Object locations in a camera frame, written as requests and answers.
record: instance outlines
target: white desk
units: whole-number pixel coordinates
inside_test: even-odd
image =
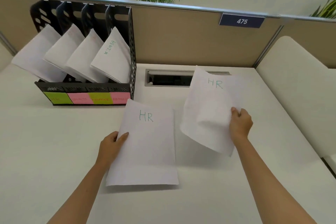
[[[189,88],[144,87],[137,65],[134,100],[176,111],[180,185],[108,187],[104,181],[88,223],[261,223],[237,152],[231,158],[179,131]],[[206,67],[244,76],[250,140],[271,171],[319,224],[336,219],[336,180],[252,68]],[[0,223],[45,223],[95,162],[99,142],[118,130],[123,107],[54,107],[36,78],[9,65],[0,73]]]

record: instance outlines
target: sheet of paper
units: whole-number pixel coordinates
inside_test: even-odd
[[[128,83],[131,70],[131,57],[128,45],[120,35],[117,27],[98,51],[91,62],[91,67],[103,73],[115,82]]]
[[[178,184],[174,114],[127,101],[118,137],[129,132],[106,178],[110,185]]]
[[[234,75],[214,75],[195,68],[183,108],[180,129],[204,146],[231,156],[231,107],[240,108],[241,80]]]
[[[67,74],[43,60],[46,52],[60,38],[61,35],[47,24],[40,33],[14,56],[12,63],[45,82],[62,82]]]
[[[103,44],[104,42],[99,35],[94,29],[91,29],[84,41],[66,62],[66,69],[73,70],[74,73],[79,74],[90,82],[107,82],[109,79],[105,75],[90,67],[92,60]]]
[[[71,27],[62,35],[62,37],[48,50],[44,56],[44,60],[73,76],[81,82],[85,82],[86,79],[75,73],[72,69],[67,69],[66,62],[78,48],[78,46],[85,39],[79,28],[72,24]]]

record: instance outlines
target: finger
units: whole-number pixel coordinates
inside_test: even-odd
[[[231,107],[232,117],[239,117],[239,112],[236,107]]]
[[[118,136],[118,131],[114,131],[111,134],[109,134],[106,138],[115,142],[117,140],[117,136]]]
[[[128,138],[128,132],[124,133],[117,141],[117,143],[122,146],[124,144],[124,142],[126,141],[126,139]]]
[[[249,113],[244,109],[244,108],[242,108],[241,110],[240,110],[240,115],[249,115]]]

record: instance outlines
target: sticky note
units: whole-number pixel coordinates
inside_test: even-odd
[[[43,92],[53,104],[73,104],[69,96],[64,92]]]
[[[111,105],[113,104],[109,92],[89,92],[90,98],[95,105]]]
[[[114,104],[126,104],[127,99],[131,98],[129,92],[110,92]]]
[[[93,105],[88,93],[68,93],[68,96],[76,105]]]

